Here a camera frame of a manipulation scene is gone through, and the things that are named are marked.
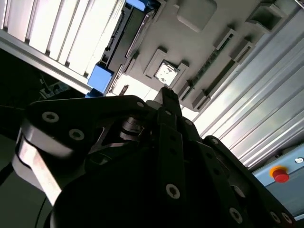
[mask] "screw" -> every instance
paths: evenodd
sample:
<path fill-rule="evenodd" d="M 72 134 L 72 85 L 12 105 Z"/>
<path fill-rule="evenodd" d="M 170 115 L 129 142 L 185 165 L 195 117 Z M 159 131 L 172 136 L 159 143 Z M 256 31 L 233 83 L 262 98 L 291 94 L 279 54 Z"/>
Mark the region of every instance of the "screw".
<path fill-rule="evenodd" d="M 293 221 L 290 219 L 290 217 L 286 213 L 283 212 L 282 215 L 289 224 L 293 223 Z"/>
<path fill-rule="evenodd" d="M 42 119 L 48 123 L 56 123 L 59 120 L 59 116 L 54 112 L 44 112 Z"/>
<path fill-rule="evenodd" d="M 179 189 L 173 184 L 167 184 L 166 191 L 167 194 L 175 200 L 179 199 L 181 196 Z"/>
<path fill-rule="evenodd" d="M 240 197 L 242 197 L 242 198 L 246 198 L 245 194 L 243 193 L 243 191 L 242 191 L 238 186 L 232 185 L 232 188 L 233 188 L 234 192 L 235 192 L 238 196 L 240 196 Z"/>
<path fill-rule="evenodd" d="M 242 215 L 239 213 L 239 211 L 235 208 L 230 208 L 229 209 L 230 215 L 231 217 L 238 223 L 241 224 L 243 222 L 243 217 Z"/>
<path fill-rule="evenodd" d="M 68 135 L 72 139 L 74 139 L 76 141 L 81 141 L 81 140 L 83 140 L 85 138 L 85 134 L 81 130 L 79 130 L 79 129 L 72 129 L 72 130 L 70 130 L 68 132 Z"/>
<path fill-rule="evenodd" d="M 274 212 L 271 211 L 270 214 L 276 223 L 281 223 L 280 218 Z"/>
<path fill-rule="evenodd" d="M 137 105 L 140 106 L 140 107 L 144 107 L 144 104 L 139 102 L 139 101 L 137 102 Z"/>
<path fill-rule="evenodd" d="M 211 139 L 211 141 L 216 145 L 218 145 L 218 143 L 219 143 L 216 139 Z"/>
<path fill-rule="evenodd" d="M 190 126 L 193 125 L 193 123 L 192 123 L 190 120 L 186 120 L 186 124 L 188 124 L 188 125 L 190 125 Z"/>
<path fill-rule="evenodd" d="M 304 162 L 304 158 L 298 157 L 294 161 L 295 161 L 295 163 L 300 164 L 300 163 Z"/>

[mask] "emergency stop button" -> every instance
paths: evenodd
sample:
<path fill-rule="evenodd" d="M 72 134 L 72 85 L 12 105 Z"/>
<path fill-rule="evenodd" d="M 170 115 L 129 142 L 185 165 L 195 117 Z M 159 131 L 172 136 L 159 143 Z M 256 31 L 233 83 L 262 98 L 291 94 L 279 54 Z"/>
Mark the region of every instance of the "emergency stop button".
<path fill-rule="evenodd" d="M 278 183 L 285 183 L 289 180 L 289 175 L 285 170 L 279 169 L 272 173 L 273 178 Z"/>
<path fill-rule="evenodd" d="M 286 183 L 289 180 L 287 168 L 283 166 L 276 166 L 270 169 L 270 176 L 275 179 L 275 182 Z"/>

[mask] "cable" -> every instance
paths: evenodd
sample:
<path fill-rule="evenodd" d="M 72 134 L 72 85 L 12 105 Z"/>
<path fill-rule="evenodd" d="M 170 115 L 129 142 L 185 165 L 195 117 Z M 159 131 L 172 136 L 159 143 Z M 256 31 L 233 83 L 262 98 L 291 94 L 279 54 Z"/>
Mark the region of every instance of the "cable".
<path fill-rule="evenodd" d="M 10 174 L 14 171 L 11 162 L 7 164 L 1 171 L 0 171 L 0 186 L 4 183 L 4 181 L 10 176 Z"/>
<path fill-rule="evenodd" d="M 43 200 L 43 202 L 42 202 L 42 204 L 41 204 L 41 206 L 40 206 L 40 209 L 39 209 L 39 212 L 38 212 L 38 214 L 37 214 L 37 218 L 36 218 L 36 222 L 35 222 L 34 228 L 37 228 L 37 227 L 38 227 L 39 217 L 40 217 L 40 214 L 41 214 L 41 212 L 42 212 L 43 206 L 44 206 L 44 204 L 45 204 L 46 201 L 47 201 L 47 197 L 44 198 L 44 200 Z"/>

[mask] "red button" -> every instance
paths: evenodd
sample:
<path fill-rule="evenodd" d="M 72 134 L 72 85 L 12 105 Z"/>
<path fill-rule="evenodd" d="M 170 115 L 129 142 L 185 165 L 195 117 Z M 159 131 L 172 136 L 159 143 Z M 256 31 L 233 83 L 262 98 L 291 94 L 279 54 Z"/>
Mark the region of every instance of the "red button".
<path fill-rule="evenodd" d="M 285 170 L 276 170 L 272 173 L 272 176 L 278 183 L 285 183 L 289 180 L 289 175 Z"/>

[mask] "blue clamp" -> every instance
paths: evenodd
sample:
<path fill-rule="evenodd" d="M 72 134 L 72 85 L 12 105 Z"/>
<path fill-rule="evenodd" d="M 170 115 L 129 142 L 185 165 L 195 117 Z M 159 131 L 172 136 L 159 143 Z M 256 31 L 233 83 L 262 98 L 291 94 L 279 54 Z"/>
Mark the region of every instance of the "blue clamp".
<path fill-rule="evenodd" d="M 88 85 L 93 87 L 101 94 L 104 94 L 112 77 L 112 71 L 104 69 L 102 66 L 95 65 L 93 72 L 89 78 Z"/>
<path fill-rule="evenodd" d="M 90 98 L 90 97 L 101 97 L 104 96 L 102 93 L 100 93 L 98 90 L 96 89 L 92 89 L 89 93 L 87 93 L 85 95 L 86 98 Z"/>
<path fill-rule="evenodd" d="M 126 2 L 143 12 L 149 5 L 149 0 L 127 0 Z"/>

